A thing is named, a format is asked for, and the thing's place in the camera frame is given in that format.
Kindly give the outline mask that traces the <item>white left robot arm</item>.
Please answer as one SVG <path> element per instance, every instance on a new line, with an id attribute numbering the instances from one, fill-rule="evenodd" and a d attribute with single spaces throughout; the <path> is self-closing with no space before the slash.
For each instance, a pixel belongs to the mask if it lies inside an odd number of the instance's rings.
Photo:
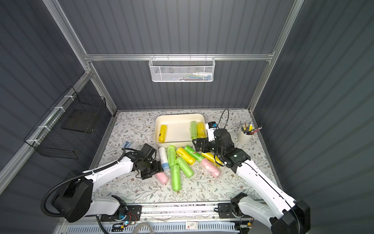
<path id="1" fill-rule="evenodd" d="M 72 171 L 64 181 L 54 186 L 41 200 L 41 211 L 49 217 L 63 217 L 76 222 L 86 216 L 114 216 L 123 221 L 129 216 L 123 199 L 115 195 L 94 196 L 93 193 L 111 180 L 137 172 L 141 180 L 163 172 L 157 150 L 144 144 L 140 150 L 122 148 L 121 156 L 95 169 L 84 172 Z"/>

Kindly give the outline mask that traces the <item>yellow trash bag roll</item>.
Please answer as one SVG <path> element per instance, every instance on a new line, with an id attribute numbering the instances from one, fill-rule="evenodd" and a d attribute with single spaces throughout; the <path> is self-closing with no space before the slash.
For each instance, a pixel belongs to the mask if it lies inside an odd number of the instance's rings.
<path id="1" fill-rule="evenodd" d="M 197 123 L 197 135 L 198 138 L 206 138 L 206 128 L 203 122 Z"/>
<path id="2" fill-rule="evenodd" d="M 208 160 L 209 160 L 210 162 L 212 162 L 213 164 L 217 165 L 217 166 L 220 166 L 220 167 L 223 167 L 223 166 L 224 166 L 224 163 L 221 162 L 221 161 L 219 160 L 219 158 L 218 158 L 216 155 L 212 154 L 212 153 L 201 153 L 201 155 L 202 155 L 203 157 L 205 157 L 206 159 L 208 159 Z"/>
<path id="3" fill-rule="evenodd" d="M 165 140 L 166 140 L 166 133 L 167 133 L 167 126 L 166 125 L 161 125 L 160 126 L 159 137 L 158 137 L 158 141 L 160 143 L 165 142 Z"/>
<path id="4" fill-rule="evenodd" d="M 183 158 L 189 165 L 193 165 L 196 162 L 196 159 L 182 147 L 176 150 L 176 155 Z"/>

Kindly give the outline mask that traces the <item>green labelled trash bag roll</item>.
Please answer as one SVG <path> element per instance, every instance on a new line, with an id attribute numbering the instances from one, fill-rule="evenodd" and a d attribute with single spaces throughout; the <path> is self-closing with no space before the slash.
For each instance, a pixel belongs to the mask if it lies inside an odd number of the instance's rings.
<path id="1" fill-rule="evenodd" d="M 193 150 L 190 146 L 186 146 L 185 148 L 185 151 L 187 153 L 189 153 L 196 161 L 198 162 L 201 162 L 204 157 L 202 155 L 200 155 L 198 152 L 196 152 L 195 150 Z"/>

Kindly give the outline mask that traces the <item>white pen cup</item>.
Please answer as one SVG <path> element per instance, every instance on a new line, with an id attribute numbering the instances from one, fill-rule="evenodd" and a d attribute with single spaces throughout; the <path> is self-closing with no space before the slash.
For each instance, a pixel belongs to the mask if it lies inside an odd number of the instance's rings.
<path id="1" fill-rule="evenodd" d="M 263 126 L 255 127 L 253 124 L 253 119 L 248 122 L 241 123 L 239 126 L 237 140 L 240 144 L 249 143 L 249 141 L 254 137 L 256 133 L 263 129 Z"/>

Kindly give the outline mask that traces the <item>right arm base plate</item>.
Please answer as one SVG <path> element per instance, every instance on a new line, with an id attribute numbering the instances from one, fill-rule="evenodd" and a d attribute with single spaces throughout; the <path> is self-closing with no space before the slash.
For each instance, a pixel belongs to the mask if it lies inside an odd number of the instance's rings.
<path id="1" fill-rule="evenodd" d="M 219 214 L 220 219 L 227 218 L 250 218 L 253 217 L 242 213 L 239 209 L 239 201 L 243 198 L 247 198 L 247 194 L 241 192 L 232 198 L 229 202 L 218 203 L 218 206 L 214 208 L 214 212 Z"/>

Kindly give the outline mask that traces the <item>light green trash bag roll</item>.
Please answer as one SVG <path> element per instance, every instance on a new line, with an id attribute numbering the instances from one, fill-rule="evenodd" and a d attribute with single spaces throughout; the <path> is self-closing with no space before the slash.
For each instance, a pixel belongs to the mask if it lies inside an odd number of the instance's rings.
<path id="1" fill-rule="evenodd" d="M 191 178 L 194 175 L 193 170 L 182 157 L 178 157 L 176 159 L 176 163 L 180 166 L 180 169 L 183 171 L 187 178 Z"/>
<path id="2" fill-rule="evenodd" d="M 175 164 L 170 167 L 171 185 L 175 192 L 181 190 L 180 166 Z"/>
<path id="3" fill-rule="evenodd" d="M 170 145 L 167 148 L 167 156 L 168 156 L 168 164 L 169 164 L 169 167 L 171 168 L 172 166 L 174 166 L 176 164 L 176 150 L 175 150 L 175 146 Z"/>
<path id="4" fill-rule="evenodd" d="M 198 138 L 198 134 L 197 134 L 197 122 L 196 121 L 192 121 L 191 124 L 190 124 L 190 134 L 191 134 L 191 139 L 192 140 Z"/>

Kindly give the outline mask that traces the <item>small blue clip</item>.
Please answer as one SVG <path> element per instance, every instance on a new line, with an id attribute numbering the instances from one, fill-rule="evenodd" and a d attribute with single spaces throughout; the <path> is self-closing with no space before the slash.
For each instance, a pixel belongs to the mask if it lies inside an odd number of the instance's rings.
<path id="1" fill-rule="evenodd" d="M 132 143 L 129 141 L 124 142 L 122 148 L 131 148 Z"/>

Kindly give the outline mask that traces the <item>pink trash bag roll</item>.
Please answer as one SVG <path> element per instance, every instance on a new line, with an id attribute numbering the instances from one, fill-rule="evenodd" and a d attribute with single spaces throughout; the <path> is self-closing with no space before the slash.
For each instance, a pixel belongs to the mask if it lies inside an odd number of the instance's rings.
<path id="1" fill-rule="evenodd" d="M 158 180 L 161 184 L 166 185 L 166 184 L 169 182 L 169 178 L 168 178 L 168 176 L 166 175 L 165 172 L 157 173 L 157 174 L 155 174 L 155 177 L 157 178 L 157 180 Z"/>
<path id="2" fill-rule="evenodd" d="M 202 159 L 200 165 L 206 169 L 214 178 L 221 175 L 221 171 L 214 166 L 208 159 Z"/>

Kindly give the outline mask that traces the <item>cream storage box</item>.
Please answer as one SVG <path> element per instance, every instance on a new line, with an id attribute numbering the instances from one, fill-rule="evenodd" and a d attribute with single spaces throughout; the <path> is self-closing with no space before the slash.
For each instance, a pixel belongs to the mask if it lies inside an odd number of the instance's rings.
<path id="1" fill-rule="evenodd" d="M 179 147 L 190 146 L 193 147 L 190 126 L 191 122 L 205 123 L 203 115 L 198 113 L 193 114 L 175 114 L 175 115 L 162 115 L 155 120 L 154 142 L 158 147 L 167 148 L 173 145 L 178 149 Z M 159 134 L 161 126 L 167 127 L 165 141 L 159 141 Z"/>

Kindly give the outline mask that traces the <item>white blue trash bag roll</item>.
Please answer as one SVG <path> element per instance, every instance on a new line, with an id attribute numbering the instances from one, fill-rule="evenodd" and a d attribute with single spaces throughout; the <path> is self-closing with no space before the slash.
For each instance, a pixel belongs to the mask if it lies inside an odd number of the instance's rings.
<path id="1" fill-rule="evenodd" d="M 166 153 L 166 149 L 164 147 L 159 148 L 159 156 L 160 156 L 160 161 L 161 161 L 161 166 L 164 171 L 169 170 L 169 163 L 168 163 L 168 157 Z"/>

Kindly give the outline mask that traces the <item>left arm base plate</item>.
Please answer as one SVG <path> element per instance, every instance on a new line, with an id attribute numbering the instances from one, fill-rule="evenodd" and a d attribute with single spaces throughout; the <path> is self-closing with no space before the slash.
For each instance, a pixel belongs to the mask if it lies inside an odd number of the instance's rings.
<path id="1" fill-rule="evenodd" d="M 141 205 L 120 206 L 113 215 L 103 214 L 100 217 L 101 222 L 136 222 L 140 220 L 142 214 Z"/>

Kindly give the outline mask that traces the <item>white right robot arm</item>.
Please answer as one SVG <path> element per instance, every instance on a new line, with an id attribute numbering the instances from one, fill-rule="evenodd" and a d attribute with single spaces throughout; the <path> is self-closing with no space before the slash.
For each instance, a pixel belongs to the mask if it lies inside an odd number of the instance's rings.
<path id="1" fill-rule="evenodd" d="M 208 138 L 192 141 L 202 153 L 212 153 L 221 165 L 243 178 L 265 201 L 261 204 L 239 193 L 231 199 L 235 216 L 248 215 L 266 225 L 274 234 L 306 234 L 311 229 L 311 211 L 303 201 L 296 201 L 273 183 L 242 149 L 234 146 L 227 129 L 217 129 Z"/>

